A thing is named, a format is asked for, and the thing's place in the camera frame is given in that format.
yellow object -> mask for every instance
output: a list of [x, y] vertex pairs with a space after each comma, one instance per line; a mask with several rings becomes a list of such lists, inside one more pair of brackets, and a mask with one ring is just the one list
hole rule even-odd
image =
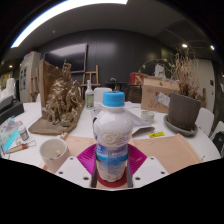
[[158, 133], [149, 133], [150, 138], [155, 138], [155, 137], [159, 137], [159, 136], [164, 136], [164, 133], [162, 131], [158, 132]]

white cup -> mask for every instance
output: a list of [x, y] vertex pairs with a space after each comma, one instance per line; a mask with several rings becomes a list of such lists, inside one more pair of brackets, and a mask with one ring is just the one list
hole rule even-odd
[[59, 138], [49, 139], [40, 146], [40, 155], [52, 173], [56, 173], [70, 156], [66, 142]]

plant pot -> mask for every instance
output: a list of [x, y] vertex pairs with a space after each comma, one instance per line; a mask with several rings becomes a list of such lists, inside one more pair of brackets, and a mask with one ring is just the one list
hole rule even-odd
[[194, 128], [200, 107], [200, 100], [171, 93], [169, 122], [178, 128], [191, 131]]

figurine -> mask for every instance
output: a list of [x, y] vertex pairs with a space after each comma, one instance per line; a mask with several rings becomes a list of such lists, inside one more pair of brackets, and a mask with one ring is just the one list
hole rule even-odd
[[42, 91], [42, 117], [30, 128], [31, 133], [53, 134], [71, 131], [77, 124], [84, 108], [84, 100], [79, 93], [79, 83], [72, 81], [71, 64], [64, 60], [63, 68], [41, 61], [40, 75], [46, 85]]

jar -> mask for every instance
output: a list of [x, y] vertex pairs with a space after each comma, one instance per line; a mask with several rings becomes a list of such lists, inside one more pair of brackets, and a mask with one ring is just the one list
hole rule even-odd
[[24, 125], [20, 125], [18, 131], [23, 141], [26, 141], [29, 138], [26, 127]]

